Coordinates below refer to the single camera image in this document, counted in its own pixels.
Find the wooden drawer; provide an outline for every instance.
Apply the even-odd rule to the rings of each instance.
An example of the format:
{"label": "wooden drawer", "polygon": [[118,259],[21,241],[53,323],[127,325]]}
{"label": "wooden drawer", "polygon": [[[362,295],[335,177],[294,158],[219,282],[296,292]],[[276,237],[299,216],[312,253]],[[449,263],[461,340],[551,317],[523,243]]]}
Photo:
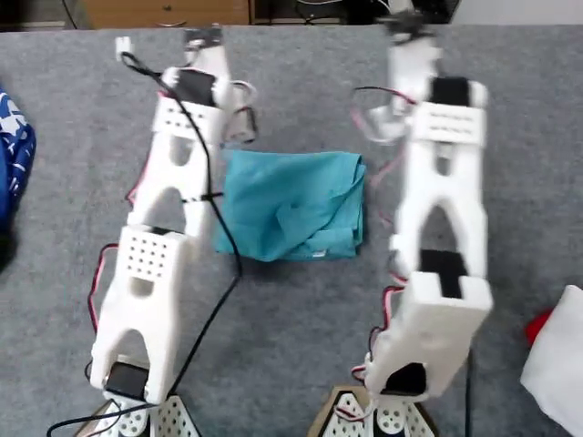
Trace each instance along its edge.
{"label": "wooden drawer", "polygon": [[85,0],[94,28],[247,25],[248,0]]}

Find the blue patterned fabric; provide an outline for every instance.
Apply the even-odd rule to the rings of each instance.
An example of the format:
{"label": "blue patterned fabric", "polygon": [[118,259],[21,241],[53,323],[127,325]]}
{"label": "blue patterned fabric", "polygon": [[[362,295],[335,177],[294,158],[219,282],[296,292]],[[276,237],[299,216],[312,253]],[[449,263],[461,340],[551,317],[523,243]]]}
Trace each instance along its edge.
{"label": "blue patterned fabric", "polygon": [[0,87],[0,232],[10,227],[36,150],[35,131]]}

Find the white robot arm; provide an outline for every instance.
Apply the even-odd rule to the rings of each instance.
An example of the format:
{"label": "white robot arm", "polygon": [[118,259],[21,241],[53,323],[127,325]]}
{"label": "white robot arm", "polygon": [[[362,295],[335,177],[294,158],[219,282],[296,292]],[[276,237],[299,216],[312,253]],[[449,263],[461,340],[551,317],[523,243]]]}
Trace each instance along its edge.
{"label": "white robot arm", "polygon": [[[486,88],[441,74],[440,50],[411,7],[395,15],[388,26],[390,88],[416,105],[407,114],[403,100],[394,99],[371,116],[385,138],[405,136],[403,198],[394,217],[390,249],[399,274],[408,280],[394,315],[391,297],[400,289],[385,292],[385,326],[373,339],[364,364],[353,370],[369,394],[366,411],[355,415],[354,408],[350,414],[345,407],[336,407],[340,418],[361,422],[364,435],[375,437],[414,431],[405,420],[416,412],[412,402],[444,392],[493,307],[486,279],[482,204]],[[440,160],[445,168],[438,166]],[[424,223],[435,207],[442,208],[452,223],[457,252],[422,249]],[[351,396],[344,395],[338,405],[354,405]],[[328,424],[326,437],[338,434],[333,426]]]}
{"label": "white robot arm", "polygon": [[[210,161],[220,144],[249,138],[245,96],[230,78],[218,27],[186,32],[184,67],[168,68],[161,80],[178,95],[206,143]],[[131,44],[118,40],[118,56]],[[161,404],[169,395],[179,344],[179,292],[183,270],[198,255],[208,218],[209,171],[205,149],[194,126],[173,96],[159,94],[154,137],[128,224],[121,230],[114,278],[99,314],[91,354],[91,384],[107,397]],[[186,143],[190,155],[178,161]],[[174,188],[186,219],[184,233],[152,226],[151,212],[163,193]],[[131,330],[144,340],[149,365],[118,355],[118,345]]]}

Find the folded towel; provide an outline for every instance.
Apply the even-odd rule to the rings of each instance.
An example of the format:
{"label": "folded towel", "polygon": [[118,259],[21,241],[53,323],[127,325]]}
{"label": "folded towel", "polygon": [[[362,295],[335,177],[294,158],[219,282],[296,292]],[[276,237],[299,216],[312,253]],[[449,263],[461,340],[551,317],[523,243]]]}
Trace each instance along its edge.
{"label": "folded towel", "polygon": [[[261,261],[355,256],[365,170],[353,153],[232,151],[221,213],[240,254]],[[221,227],[213,243],[232,253]]]}

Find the table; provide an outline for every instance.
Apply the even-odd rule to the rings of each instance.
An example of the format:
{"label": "table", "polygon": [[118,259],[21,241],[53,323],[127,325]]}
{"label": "table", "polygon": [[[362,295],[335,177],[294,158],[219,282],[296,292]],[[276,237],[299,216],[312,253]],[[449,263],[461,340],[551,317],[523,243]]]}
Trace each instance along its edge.
{"label": "table", "polygon": [[[484,201],[496,308],[475,342],[475,435],[566,435],[518,378],[525,324],[566,284],[583,282],[583,28],[439,32],[446,71],[484,82],[492,95]],[[123,196],[147,153],[157,98],[151,81],[116,63],[114,37],[124,35],[153,68],[182,62],[179,30],[0,35],[0,81],[38,136],[18,252],[0,274],[1,435],[44,435],[101,403],[83,376],[93,341],[85,298],[99,249],[125,223]],[[261,138],[249,148],[358,152],[370,174],[394,157],[348,117],[351,86],[386,83],[381,28],[233,27],[226,40],[233,76],[260,91]],[[367,191],[356,259],[245,263],[246,278],[181,386],[206,437],[305,435],[332,386],[350,382],[389,280],[390,230],[375,210],[393,210],[399,192],[397,172],[376,195]],[[161,208],[159,224],[181,226],[178,196],[167,202],[176,212]],[[429,249],[452,247],[443,215],[432,215],[425,236]],[[179,361],[232,273],[229,257],[210,245],[206,253],[185,278]],[[130,336],[124,350],[136,344]],[[426,407],[442,435],[462,435],[464,374]]]}

